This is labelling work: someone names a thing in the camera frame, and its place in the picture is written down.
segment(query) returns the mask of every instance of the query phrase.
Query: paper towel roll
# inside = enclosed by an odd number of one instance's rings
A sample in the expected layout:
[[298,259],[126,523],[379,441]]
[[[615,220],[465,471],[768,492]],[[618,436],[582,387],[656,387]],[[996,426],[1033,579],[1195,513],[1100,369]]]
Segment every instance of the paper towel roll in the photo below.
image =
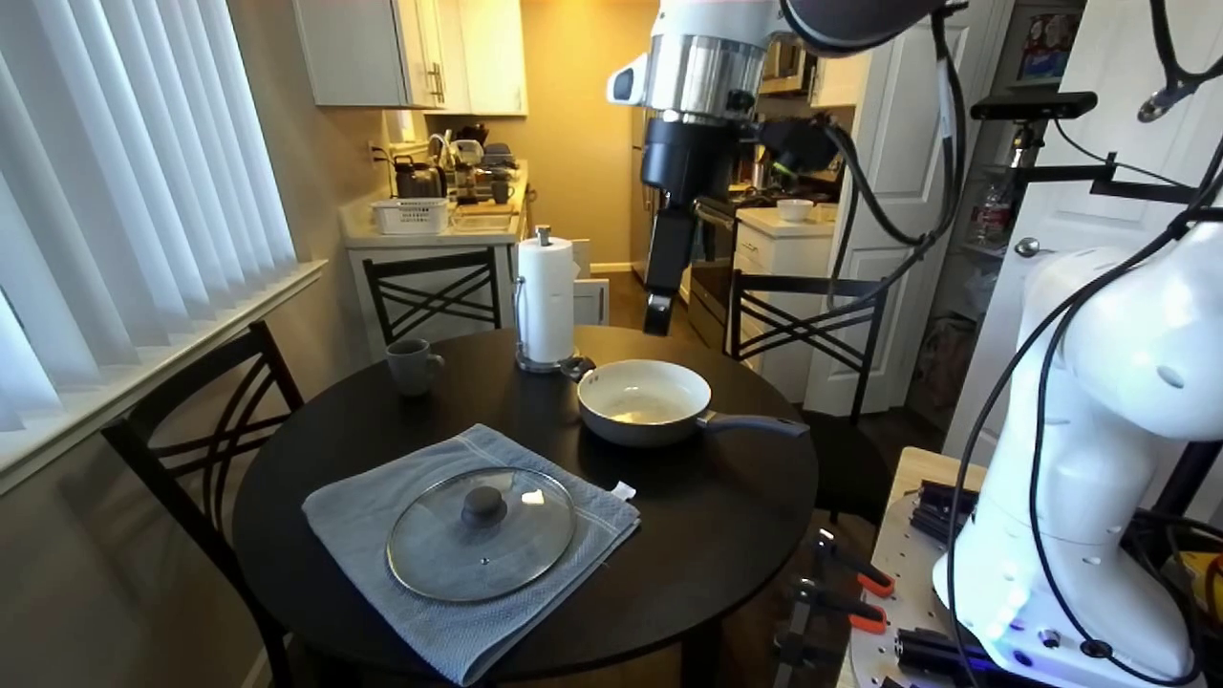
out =
[[572,359],[572,241],[519,241],[519,350],[526,362]]

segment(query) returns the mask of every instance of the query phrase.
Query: small cup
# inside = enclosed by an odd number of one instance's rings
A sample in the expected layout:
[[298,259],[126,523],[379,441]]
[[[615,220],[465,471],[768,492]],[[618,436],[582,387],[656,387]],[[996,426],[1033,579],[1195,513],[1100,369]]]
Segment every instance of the small cup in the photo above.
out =
[[434,357],[428,350],[428,339],[396,339],[388,346],[384,351],[384,369],[388,369],[388,378],[395,378],[395,389],[400,397],[424,397],[433,393],[434,387],[434,375],[442,370],[442,357]]

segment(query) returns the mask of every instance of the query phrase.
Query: white robot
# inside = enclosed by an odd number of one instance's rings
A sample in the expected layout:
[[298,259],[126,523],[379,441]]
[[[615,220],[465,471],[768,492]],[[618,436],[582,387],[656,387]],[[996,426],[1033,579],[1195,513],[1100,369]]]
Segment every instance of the white robot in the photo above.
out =
[[690,198],[731,183],[768,40],[798,34],[838,58],[872,50],[937,8],[944,0],[661,0],[648,55],[609,81],[612,102],[655,111],[642,183],[661,193],[661,210],[644,264],[644,332],[670,331],[694,234]]
[[[1123,255],[1093,248],[1039,264],[1020,336]],[[1159,441],[1223,436],[1219,267],[1223,225],[1198,225],[1104,288],[1070,320],[1047,384],[1035,477],[1047,571],[1090,638],[1109,641],[1109,655],[1140,677],[1100,658],[1100,648],[1080,648],[1076,625],[1065,621],[1039,566],[1028,485],[1051,331],[1016,369],[973,522],[956,538],[956,621],[1000,669],[1053,686],[1151,686],[1192,672],[1178,604],[1120,550],[1120,536],[1159,467]],[[948,604],[948,559],[937,561],[931,582]]]
[[[655,111],[642,181],[663,193],[663,207],[644,267],[644,332],[663,332],[690,244],[690,198],[723,183],[768,34],[793,31],[815,55],[838,58],[940,8],[944,0],[661,0],[648,55],[609,81],[612,102]],[[1033,278],[1023,331],[1116,259],[1109,248],[1047,259]],[[1000,669],[1053,686],[1165,686],[1192,669],[1173,601],[1120,550],[1120,536],[1151,483],[1154,436],[1223,436],[1219,267],[1223,230],[1198,225],[1074,319],[1051,375],[1035,483],[1047,566],[1028,522],[1039,350],[1020,362],[988,483],[956,538],[958,625]],[[931,587],[948,601],[948,561]],[[1080,648],[1053,593],[1095,641]]]

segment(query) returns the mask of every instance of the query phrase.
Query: round black table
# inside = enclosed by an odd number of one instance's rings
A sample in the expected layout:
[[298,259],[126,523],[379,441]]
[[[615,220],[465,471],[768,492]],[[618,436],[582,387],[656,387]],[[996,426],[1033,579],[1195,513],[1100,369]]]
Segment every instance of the round black table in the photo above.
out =
[[[809,436],[704,429],[663,453],[612,448],[582,426],[572,384],[516,369],[512,332],[434,351],[446,369],[433,397],[396,397],[374,362],[295,413],[249,467],[234,550],[257,601],[336,662],[419,672],[415,655],[312,538],[303,500],[318,485],[489,426],[593,485],[635,485],[642,509],[642,529],[499,658],[493,680],[593,669],[685,638],[685,686],[708,686],[718,621],[768,587],[804,538],[819,476]],[[763,378],[698,346],[576,331],[576,351],[596,362],[671,359],[712,384],[718,413],[798,420]]]

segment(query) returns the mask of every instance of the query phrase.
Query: coffee maker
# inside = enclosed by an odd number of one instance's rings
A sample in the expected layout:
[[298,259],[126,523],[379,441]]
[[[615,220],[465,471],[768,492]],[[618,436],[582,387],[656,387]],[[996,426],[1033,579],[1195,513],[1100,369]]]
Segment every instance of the coffee maker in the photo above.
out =
[[451,198],[477,202],[477,167],[485,162],[485,145],[477,138],[451,142]]

